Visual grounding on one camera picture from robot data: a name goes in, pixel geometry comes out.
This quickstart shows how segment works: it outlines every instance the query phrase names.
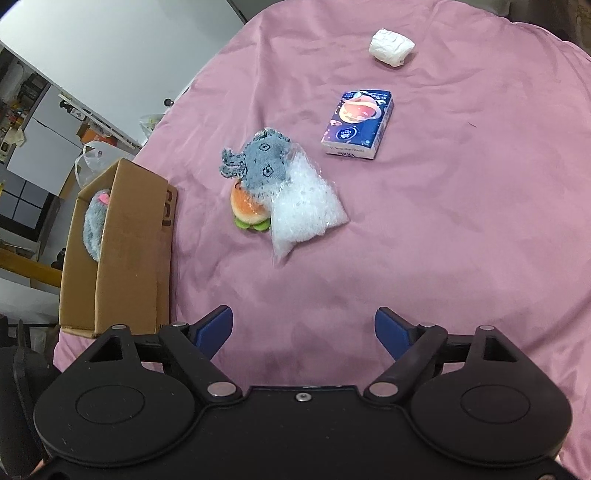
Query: printed planet graphic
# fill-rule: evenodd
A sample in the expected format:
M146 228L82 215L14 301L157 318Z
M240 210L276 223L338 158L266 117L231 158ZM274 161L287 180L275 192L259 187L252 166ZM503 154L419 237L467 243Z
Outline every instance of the printed planet graphic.
M369 95L356 92L350 100L344 100L339 110L339 117L348 124L358 124L364 120L375 120L382 115L382 110Z

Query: orange object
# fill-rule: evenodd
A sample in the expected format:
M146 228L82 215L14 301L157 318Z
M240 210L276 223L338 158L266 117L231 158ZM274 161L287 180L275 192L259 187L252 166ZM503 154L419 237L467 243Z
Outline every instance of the orange object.
M78 130L78 138L80 138L82 145L86 145L88 142L107 142L114 147L117 146L117 139L115 137L103 137L91 129L90 126L86 125L85 129L83 127L84 125Z
M240 186L240 180L236 181L230 193L230 205L232 205L232 212L236 218L248 225L256 225L271 217L269 211L263 205L255 202L250 194Z

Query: gray plush toy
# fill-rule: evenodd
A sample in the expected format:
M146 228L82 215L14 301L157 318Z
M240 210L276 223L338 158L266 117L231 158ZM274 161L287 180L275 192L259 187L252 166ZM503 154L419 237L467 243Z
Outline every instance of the gray plush toy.
M100 246L103 242L103 230L105 229L110 193L109 189L96 192L90 200L84 215L82 241L90 256L97 262L100 258Z
M240 153L224 148L220 173L227 179L242 179L242 188L250 194L259 193L261 188L285 180L290 147L289 138L272 128L265 128L255 134Z

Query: cardboard box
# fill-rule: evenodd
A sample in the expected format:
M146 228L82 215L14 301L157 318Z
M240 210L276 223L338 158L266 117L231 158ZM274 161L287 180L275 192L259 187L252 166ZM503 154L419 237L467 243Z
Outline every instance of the cardboard box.
M111 189L100 261L82 241L93 195ZM119 160L83 188L74 207L60 291L60 325L94 338L117 323L133 334L168 324L170 254L177 190L128 160Z

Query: crumpled white tissue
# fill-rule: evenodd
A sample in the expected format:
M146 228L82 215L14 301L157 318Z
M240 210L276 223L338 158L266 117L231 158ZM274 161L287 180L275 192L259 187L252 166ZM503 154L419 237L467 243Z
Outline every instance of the crumpled white tissue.
M369 44L369 52L378 60L399 67L412 52L414 43L400 33L380 28Z

